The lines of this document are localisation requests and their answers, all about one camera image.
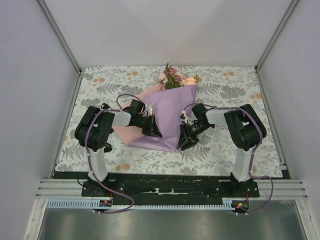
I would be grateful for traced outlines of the black ribbon with gold text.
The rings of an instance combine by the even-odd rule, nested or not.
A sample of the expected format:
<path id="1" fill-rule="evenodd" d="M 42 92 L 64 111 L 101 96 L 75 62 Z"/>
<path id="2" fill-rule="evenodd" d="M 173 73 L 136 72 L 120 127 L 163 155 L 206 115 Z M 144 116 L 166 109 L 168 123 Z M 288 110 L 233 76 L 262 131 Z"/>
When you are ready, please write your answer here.
<path id="1" fill-rule="evenodd" d="M 109 143 L 106 143 L 105 145 L 104 145 L 104 152 L 105 153 L 109 153 L 109 152 L 111 152 L 112 151 L 112 146 L 109 144 Z"/>

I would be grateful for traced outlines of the dark pink fake flower stem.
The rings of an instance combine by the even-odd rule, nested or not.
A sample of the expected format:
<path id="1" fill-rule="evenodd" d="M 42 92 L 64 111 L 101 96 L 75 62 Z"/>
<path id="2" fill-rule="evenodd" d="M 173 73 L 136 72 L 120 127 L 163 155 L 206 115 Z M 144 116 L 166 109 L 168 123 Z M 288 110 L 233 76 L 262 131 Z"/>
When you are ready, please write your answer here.
<path id="1" fill-rule="evenodd" d="M 182 77 L 178 75 L 178 71 L 169 65 L 166 64 L 164 70 L 165 79 L 162 81 L 166 90 L 179 88 L 182 86 Z"/>

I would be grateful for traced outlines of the cream rose fake flower stem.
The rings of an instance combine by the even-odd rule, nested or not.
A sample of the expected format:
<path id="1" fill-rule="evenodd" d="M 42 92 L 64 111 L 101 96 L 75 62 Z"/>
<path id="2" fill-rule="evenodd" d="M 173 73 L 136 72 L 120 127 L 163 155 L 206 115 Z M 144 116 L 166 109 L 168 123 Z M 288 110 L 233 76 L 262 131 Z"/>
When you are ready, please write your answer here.
<path id="1" fill-rule="evenodd" d="M 194 75 L 194 77 L 187 77 L 187 78 L 183 79 L 181 81 L 181 85 L 183 87 L 197 85 L 199 82 L 199 79 L 200 79 L 200 77 L 196 74 L 196 75 Z"/>

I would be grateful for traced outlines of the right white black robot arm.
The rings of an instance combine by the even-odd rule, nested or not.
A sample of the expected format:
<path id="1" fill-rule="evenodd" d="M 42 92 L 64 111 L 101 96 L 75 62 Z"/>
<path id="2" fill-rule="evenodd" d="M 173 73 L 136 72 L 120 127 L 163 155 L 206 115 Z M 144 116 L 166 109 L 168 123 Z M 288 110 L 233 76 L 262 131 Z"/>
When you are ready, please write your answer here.
<path id="1" fill-rule="evenodd" d="M 180 135 L 177 149 L 184 151 L 198 142 L 198 135 L 216 125 L 226 125 L 236 146 L 236 159 L 230 173 L 229 191 L 235 197 L 242 196 L 253 183 L 251 174 L 257 148 L 267 135 L 267 130 L 250 104 L 240 107 L 216 107 L 203 103 L 191 103 L 195 117 L 187 116 L 184 108 L 180 116 Z"/>

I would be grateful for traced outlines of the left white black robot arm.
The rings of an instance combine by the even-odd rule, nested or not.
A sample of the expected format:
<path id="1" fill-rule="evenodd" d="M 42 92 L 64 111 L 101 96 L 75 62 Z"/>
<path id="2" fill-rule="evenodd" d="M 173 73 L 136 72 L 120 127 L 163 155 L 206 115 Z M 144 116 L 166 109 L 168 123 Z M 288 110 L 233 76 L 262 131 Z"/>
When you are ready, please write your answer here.
<path id="1" fill-rule="evenodd" d="M 110 184 L 105 181 L 108 170 L 104 154 L 105 150 L 112 150 L 107 144 L 113 127 L 137 127 L 144 137 L 151 140 L 163 137 L 157 125 L 155 109 L 154 104 L 146 105 L 134 99 L 123 109 L 111 109 L 104 103 L 100 108 L 90 106 L 86 110 L 74 133 L 79 145 L 87 151 L 89 171 L 88 179 L 82 185 L 84 191 L 93 190 L 101 197 L 110 192 Z"/>

